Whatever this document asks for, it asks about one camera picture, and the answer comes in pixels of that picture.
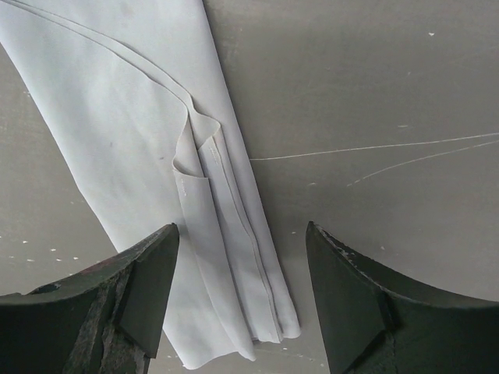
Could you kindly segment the grey underwear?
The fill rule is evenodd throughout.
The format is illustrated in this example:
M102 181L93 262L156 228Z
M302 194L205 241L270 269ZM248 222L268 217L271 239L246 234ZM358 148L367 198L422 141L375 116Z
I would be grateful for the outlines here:
M1 42L118 251L179 229L187 369L300 335L200 1L4 1Z

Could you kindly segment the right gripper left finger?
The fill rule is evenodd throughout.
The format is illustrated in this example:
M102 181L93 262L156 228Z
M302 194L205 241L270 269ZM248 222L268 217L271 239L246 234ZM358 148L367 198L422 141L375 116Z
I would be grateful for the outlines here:
M3 373L146 373L157 356L179 250L168 224L133 247L1 297Z

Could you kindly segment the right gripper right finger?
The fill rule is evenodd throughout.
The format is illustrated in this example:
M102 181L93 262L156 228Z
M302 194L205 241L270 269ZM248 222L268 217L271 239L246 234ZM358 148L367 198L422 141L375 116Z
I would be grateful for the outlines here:
M306 254L331 373L496 373L498 303L432 287L309 222Z

